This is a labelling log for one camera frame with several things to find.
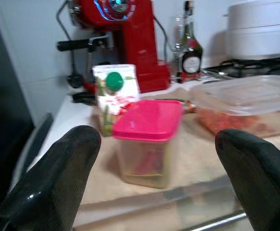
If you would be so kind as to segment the pink lid plastic container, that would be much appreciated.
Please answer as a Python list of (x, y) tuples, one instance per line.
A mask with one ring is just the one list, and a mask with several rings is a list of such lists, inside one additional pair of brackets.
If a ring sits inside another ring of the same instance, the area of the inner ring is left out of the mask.
[(122, 179), (129, 184), (164, 189), (179, 153), (183, 105), (177, 100), (141, 100), (114, 124)]

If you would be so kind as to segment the white carton green cap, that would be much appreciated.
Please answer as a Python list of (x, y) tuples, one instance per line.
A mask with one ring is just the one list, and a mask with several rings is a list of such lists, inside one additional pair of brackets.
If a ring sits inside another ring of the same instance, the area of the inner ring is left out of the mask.
[(97, 115), (101, 134), (112, 135), (112, 127), (140, 99), (134, 64), (97, 65), (92, 68), (96, 83)]

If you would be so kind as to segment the clear wine glass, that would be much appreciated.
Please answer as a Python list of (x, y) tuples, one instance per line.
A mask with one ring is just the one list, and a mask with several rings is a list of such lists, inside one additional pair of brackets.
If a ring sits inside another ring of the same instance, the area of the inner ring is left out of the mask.
[(173, 54), (171, 67), (178, 82), (182, 81), (182, 56), (185, 49), (182, 45), (184, 29), (184, 17), (182, 15), (173, 16), (170, 20), (170, 48)]

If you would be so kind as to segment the white cooking pot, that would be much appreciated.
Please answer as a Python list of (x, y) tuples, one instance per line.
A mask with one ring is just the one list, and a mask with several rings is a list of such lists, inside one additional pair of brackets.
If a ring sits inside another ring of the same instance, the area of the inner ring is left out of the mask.
[(226, 52), (237, 60), (280, 57), (280, 0), (250, 0), (231, 5)]

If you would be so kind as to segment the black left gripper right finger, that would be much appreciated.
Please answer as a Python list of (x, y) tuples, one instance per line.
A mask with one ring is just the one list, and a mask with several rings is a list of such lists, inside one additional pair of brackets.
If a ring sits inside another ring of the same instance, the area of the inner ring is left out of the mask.
[(215, 149), (254, 231), (280, 231), (280, 150), (236, 129), (218, 132)]

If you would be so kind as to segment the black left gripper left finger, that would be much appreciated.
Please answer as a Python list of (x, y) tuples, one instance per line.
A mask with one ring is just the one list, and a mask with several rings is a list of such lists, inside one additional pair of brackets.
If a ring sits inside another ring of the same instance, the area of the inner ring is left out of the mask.
[(72, 231), (100, 147), (85, 125), (53, 143), (2, 201), (0, 231)]

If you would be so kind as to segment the black gas stove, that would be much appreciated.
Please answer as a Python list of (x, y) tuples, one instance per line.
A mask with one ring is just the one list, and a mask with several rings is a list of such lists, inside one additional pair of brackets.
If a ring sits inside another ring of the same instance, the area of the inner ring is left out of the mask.
[(280, 76), (280, 58), (264, 60), (230, 59), (217, 66), (203, 69), (203, 74), (220, 79), (244, 78), (259, 75)]

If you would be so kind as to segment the dark glass liquor bottle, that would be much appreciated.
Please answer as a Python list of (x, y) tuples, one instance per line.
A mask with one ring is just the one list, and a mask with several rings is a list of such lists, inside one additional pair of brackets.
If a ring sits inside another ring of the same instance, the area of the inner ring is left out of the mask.
[(193, 11), (194, 1), (186, 0), (179, 53), (179, 77), (182, 83), (200, 77), (203, 48), (195, 37)]

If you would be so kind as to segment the beige counter mat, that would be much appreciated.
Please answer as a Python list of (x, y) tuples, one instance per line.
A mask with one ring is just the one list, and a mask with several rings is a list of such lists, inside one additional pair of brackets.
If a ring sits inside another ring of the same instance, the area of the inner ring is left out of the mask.
[(187, 114), (171, 144), (123, 143), (102, 128), (102, 143), (81, 204), (210, 182), (225, 175), (213, 136)]

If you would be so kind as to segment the red coffee machine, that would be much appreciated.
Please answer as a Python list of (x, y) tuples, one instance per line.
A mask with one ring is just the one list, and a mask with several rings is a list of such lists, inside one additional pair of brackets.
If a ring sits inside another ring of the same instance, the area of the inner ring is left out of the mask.
[(140, 92), (165, 90), (170, 72), (158, 59), (152, 0), (65, 0), (56, 20), (67, 7), (72, 23), (93, 30), (90, 38), (59, 41), (59, 51), (70, 51), (72, 73), (67, 81), (74, 88), (93, 92), (93, 53), (98, 46), (117, 48), (120, 64), (134, 64)]

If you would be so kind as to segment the clear flat food container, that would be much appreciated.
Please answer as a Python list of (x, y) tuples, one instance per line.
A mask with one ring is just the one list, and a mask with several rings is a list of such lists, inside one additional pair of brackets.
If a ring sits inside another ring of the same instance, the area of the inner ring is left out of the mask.
[(261, 75), (198, 85), (190, 90), (198, 121), (213, 135), (238, 129), (280, 135), (280, 76)]

